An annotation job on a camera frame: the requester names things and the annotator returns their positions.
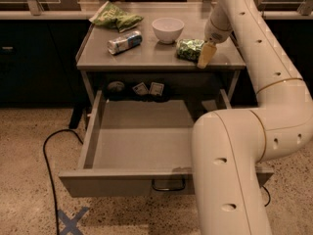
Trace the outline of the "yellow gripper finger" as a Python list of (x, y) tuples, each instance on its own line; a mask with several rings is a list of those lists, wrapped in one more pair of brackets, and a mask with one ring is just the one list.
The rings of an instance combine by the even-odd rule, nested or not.
[(216, 46), (210, 42), (205, 42), (201, 47), (201, 54), (198, 59), (198, 67), (205, 69), (212, 57), (216, 53)]

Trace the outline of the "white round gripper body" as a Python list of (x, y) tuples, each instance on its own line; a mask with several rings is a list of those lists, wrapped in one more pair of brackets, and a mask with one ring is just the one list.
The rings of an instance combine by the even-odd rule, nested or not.
[(204, 28), (204, 40), (213, 44), (223, 43), (233, 29), (228, 16), (221, 7), (214, 7)]

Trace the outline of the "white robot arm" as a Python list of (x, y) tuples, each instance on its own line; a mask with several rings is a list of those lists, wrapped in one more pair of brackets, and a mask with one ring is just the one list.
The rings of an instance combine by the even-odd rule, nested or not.
[(201, 235), (272, 235), (255, 166), (296, 152), (313, 136), (310, 92), (256, 2), (217, 0), (210, 17), (235, 32), (258, 105), (209, 112), (193, 127)]

